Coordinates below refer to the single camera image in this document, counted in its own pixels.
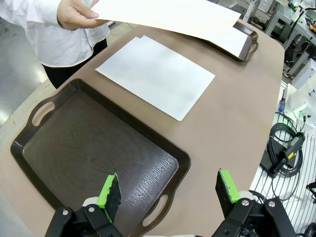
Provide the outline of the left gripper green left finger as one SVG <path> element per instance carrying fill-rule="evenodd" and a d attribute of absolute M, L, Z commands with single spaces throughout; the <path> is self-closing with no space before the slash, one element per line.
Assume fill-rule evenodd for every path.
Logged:
<path fill-rule="evenodd" d="M 70 207 L 57 209 L 45 233 L 47 237 L 121 237 L 114 220 L 121 204 L 117 174 L 108 175 L 95 203 L 77 211 Z"/>

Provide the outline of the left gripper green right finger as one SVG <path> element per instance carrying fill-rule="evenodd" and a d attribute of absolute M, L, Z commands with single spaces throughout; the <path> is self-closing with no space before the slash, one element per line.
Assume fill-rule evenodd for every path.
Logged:
<path fill-rule="evenodd" d="M 217 173 L 215 190 L 224 214 L 224 221 L 214 237 L 240 237 L 243 230 L 258 237 L 295 237 L 296 233 L 278 198 L 258 203 L 241 197 L 227 170 Z"/>

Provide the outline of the person's right hand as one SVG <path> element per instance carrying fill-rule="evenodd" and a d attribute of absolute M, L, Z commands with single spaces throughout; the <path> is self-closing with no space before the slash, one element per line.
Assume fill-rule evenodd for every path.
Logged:
<path fill-rule="evenodd" d="M 97 2 L 98 0 L 93 0 L 90 6 L 87 6 L 81 0 L 62 0 L 57 8 L 57 21 L 70 31 L 102 26 L 108 20 L 98 19 L 99 14 L 91 10 Z"/>

